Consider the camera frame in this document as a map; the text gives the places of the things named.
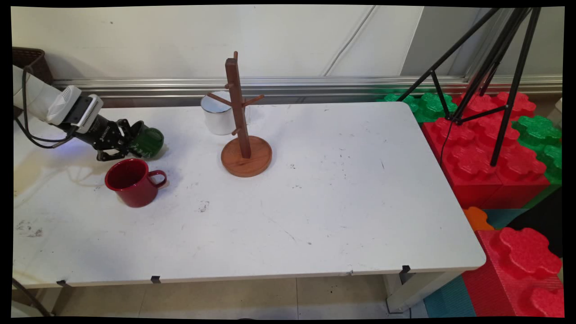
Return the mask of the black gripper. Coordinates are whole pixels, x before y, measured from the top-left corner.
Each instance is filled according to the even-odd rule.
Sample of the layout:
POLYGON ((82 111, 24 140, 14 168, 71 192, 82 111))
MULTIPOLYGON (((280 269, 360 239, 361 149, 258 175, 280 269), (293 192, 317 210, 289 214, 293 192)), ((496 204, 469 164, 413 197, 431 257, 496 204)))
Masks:
POLYGON ((133 148, 129 148, 125 141, 134 141, 142 131, 144 121, 137 121, 130 125, 127 119, 119 119, 117 122, 110 121, 98 115, 86 133, 74 133, 74 137, 86 142, 97 150, 97 161, 107 162, 125 158, 128 154, 135 154, 133 148))

